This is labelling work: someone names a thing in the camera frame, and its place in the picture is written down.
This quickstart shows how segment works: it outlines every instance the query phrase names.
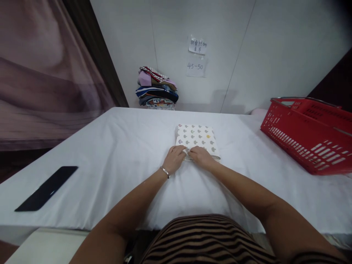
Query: stack of folded clothes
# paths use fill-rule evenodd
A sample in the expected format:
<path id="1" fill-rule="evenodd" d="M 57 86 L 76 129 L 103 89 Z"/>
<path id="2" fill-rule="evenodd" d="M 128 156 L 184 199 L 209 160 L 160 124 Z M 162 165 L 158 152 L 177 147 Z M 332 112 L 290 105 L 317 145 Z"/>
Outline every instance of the stack of folded clothes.
<path id="1" fill-rule="evenodd" d="M 140 87 L 136 90 L 140 105 L 151 109 L 174 110 L 179 99 L 176 84 L 151 67 L 140 67 Z"/>

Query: striped shirt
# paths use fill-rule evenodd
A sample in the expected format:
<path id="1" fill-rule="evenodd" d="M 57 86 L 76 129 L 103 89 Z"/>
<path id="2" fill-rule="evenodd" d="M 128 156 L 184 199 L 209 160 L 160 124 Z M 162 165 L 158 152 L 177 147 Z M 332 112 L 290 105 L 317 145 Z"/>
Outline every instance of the striped shirt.
<path id="1" fill-rule="evenodd" d="M 144 253 L 142 264 L 281 263 L 235 221 L 218 214 L 172 220 Z M 333 256 L 300 253 L 291 263 L 345 263 Z"/>

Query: silver bracelet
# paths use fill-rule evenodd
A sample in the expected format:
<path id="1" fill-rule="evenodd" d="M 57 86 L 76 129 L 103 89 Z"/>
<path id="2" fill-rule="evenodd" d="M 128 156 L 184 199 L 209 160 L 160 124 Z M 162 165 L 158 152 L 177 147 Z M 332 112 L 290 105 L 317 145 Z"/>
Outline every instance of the silver bracelet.
<path id="1" fill-rule="evenodd" d="M 166 173 L 168 178 L 170 178 L 170 173 L 168 173 L 168 171 L 166 169 L 164 169 L 162 166 L 160 166 L 160 169 L 162 169 Z"/>

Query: hand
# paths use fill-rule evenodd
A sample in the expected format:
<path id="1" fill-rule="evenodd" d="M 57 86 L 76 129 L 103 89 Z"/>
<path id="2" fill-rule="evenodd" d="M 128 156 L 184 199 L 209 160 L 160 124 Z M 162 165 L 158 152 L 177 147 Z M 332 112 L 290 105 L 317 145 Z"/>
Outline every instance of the hand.
<path id="1" fill-rule="evenodd" d="M 209 152 L 199 146 L 191 148 L 188 155 L 191 156 L 195 163 L 207 171 L 209 171 L 213 165 L 217 164 Z"/>
<path id="2" fill-rule="evenodd" d="M 170 148 L 162 167 L 170 174 L 174 174 L 181 166 L 186 154 L 182 150 L 186 149 L 185 146 L 173 146 Z"/>

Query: black phone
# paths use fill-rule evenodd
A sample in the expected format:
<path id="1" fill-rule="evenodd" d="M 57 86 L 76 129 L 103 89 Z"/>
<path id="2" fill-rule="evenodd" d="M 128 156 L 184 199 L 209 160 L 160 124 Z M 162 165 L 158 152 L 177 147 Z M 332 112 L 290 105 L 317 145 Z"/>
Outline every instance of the black phone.
<path id="1" fill-rule="evenodd" d="M 76 166 L 58 169 L 15 212 L 38 211 L 77 169 Z"/>

